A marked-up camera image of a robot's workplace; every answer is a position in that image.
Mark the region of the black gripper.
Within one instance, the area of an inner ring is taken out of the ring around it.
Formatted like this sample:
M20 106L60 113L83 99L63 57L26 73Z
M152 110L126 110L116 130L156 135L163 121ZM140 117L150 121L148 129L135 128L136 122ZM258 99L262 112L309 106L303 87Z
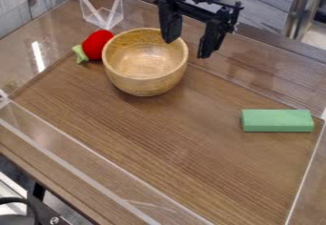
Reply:
M239 0L155 0L155 5L159 8L162 38L167 43L181 37L182 16L206 23L199 58L209 58L219 50L226 33L234 32L245 9Z

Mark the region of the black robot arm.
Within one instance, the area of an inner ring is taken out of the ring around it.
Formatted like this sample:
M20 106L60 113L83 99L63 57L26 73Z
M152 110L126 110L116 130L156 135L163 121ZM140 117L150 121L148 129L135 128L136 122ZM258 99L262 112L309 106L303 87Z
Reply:
M235 30L239 13L245 9L242 2L237 0L155 0L155 4L166 43L181 38L183 16L205 23L199 58L207 58L221 49L226 35Z

